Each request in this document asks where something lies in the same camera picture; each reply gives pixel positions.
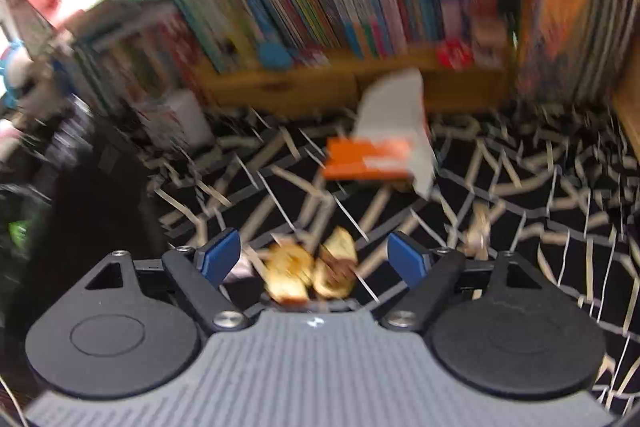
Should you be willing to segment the black lined trash bin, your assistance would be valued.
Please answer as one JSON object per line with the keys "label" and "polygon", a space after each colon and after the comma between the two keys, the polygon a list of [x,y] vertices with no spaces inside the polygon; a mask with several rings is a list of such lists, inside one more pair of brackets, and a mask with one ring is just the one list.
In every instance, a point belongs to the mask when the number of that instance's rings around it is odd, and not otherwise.
{"label": "black lined trash bin", "polygon": [[24,242],[1,254],[5,307],[47,305],[112,251],[151,258],[166,245],[142,161],[113,127],[64,126],[44,158],[18,215]]}

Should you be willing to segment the orange white open envelope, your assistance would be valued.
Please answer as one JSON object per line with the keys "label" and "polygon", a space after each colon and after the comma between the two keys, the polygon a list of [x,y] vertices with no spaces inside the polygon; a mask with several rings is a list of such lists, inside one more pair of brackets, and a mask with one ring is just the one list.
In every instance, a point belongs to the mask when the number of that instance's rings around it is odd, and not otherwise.
{"label": "orange white open envelope", "polygon": [[326,144],[323,176],[332,181],[406,181],[431,191],[435,154],[427,132],[423,78],[406,68],[378,78],[360,100],[354,129]]}

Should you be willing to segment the white cardboard box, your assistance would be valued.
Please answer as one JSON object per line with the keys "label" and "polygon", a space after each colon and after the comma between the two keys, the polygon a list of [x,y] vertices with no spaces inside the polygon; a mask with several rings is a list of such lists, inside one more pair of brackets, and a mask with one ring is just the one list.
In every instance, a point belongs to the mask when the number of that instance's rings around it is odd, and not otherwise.
{"label": "white cardboard box", "polygon": [[213,142],[212,130],[190,90],[171,92],[140,106],[137,113],[152,143],[161,150],[195,150]]}

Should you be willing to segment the black white patterned cloth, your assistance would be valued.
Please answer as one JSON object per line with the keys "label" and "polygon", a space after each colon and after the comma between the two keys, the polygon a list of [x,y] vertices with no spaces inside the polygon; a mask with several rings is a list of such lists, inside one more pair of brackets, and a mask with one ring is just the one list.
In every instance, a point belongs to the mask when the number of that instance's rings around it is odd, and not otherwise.
{"label": "black white patterned cloth", "polygon": [[388,236],[462,247],[489,220],[488,253],[517,253],[603,329],[594,397],[622,415],[639,406],[639,161],[611,109],[517,107],[436,116],[431,192],[323,178],[326,144],[352,130],[342,110],[293,120],[241,110],[210,120],[194,152],[148,145],[141,158],[168,243],[234,228],[253,256],[294,241],[308,251],[338,228],[355,242],[349,301],[381,310],[401,292]]}

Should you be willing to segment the yellow wooden book stand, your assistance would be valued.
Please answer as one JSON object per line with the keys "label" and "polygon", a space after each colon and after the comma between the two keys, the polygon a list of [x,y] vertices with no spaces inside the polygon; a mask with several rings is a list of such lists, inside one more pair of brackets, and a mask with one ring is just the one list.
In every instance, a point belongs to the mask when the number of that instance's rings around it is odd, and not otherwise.
{"label": "yellow wooden book stand", "polygon": [[376,80],[406,68],[420,70],[428,113],[497,108],[509,100],[515,77],[510,58],[500,69],[471,65],[455,70],[442,66],[434,50],[422,48],[406,55],[363,60],[346,52],[333,53],[329,62],[314,67],[207,74],[201,77],[200,86],[212,107],[251,107],[298,118],[354,108]]}

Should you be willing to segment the blue white plush toy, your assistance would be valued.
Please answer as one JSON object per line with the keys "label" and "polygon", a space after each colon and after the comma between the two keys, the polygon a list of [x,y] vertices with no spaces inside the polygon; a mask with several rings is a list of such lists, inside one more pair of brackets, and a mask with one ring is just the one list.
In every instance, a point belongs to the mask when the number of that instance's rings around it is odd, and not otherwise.
{"label": "blue white plush toy", "polygon": [[2,98],[7,108],[17,108],[18,102],[35,87],[32,65],[26,46],[21,41],[12,42],[1,54]]}

